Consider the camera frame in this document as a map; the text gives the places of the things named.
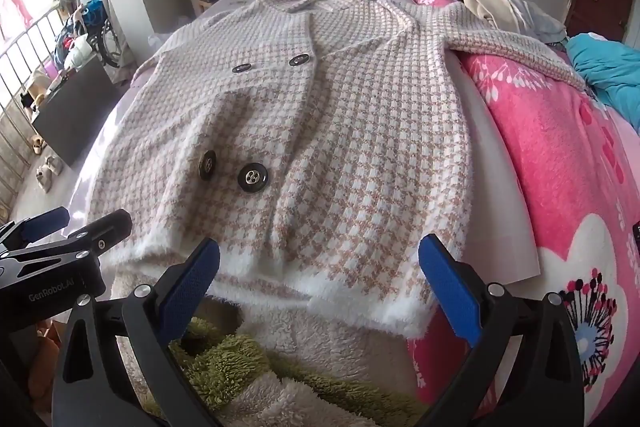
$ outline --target pink bedsheet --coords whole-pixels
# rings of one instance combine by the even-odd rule
[[[415,0],[443,6],[452,0]],[[608,110],[587,94],[493,55],[460,54],[509,150],[529,209],[542,274],[514,295],[556,291],[574,324],[585,423],[606,405],[640,353],[640,260],[632,226],[640,196]],[[433,402],[465,350],[438,352],[446,321],[411,341],[421,398]],[[443,369],[441,377],[426,378]],[[504,378],[497,378],[498,391]],[[495,402],[492,389],[488,401]]]

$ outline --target blue cloth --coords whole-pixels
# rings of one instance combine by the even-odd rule
[[[640,52],[587,33],[569,39],[566,52],[598,99],[640,131]]]

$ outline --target slipper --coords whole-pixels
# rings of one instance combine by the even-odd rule
[[[48,166],[42,165],[36,169],[36,179],[38,180],[38,185],[45,193],[49,192],[51,188],[51,170]]]
[[[42,137],[37,134],[32,136],[31,145],[33,146],[33,152],[40,156],[42,150],[44,149],[44,140],[42,139]]]
[[[49,167],[50,171],[53,172],[53,174],[55,174],[56,176],[60,175],[62,169],[65,168],[62,160],[52,154],[44,158],[44,164]]]

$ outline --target blue gripper pad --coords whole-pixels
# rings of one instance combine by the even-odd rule
[[[482,334],[480,304],[456,270],[456,262],[433,234],[418,247],[420,268],[457,337],[474,347]]]
[[[22,224],[20,235],[22,240],[35,243],[69,224],[69,212],[64,206],[54,208],[49,212],[27,219]]]
[[[203,240],[185,261],[183,272],[158,310],[156,336],[161,346],[182,338],[219,267],[218,244],[213,239]]]

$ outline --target coat button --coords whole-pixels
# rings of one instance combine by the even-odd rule
[[[296,55],[289,61],[289,66],[301,66],[305,62],[309,61],[309,55],[303,53],[302,55]]]
[[[251,69],[251,64],[240,64],[231,70],[232,73],[242,73],[244,71],[249,71]]]
[[[213,172],[216,170],[216,153],[213,151],[207,151],[200,158],[200,165],[198,166],[198,172],[201,179],[208,182],[213,176]]]
[[[269,172],[261,163],[247,163],[238,174],[238,185],[245,192],[260,192],[269,183]]]

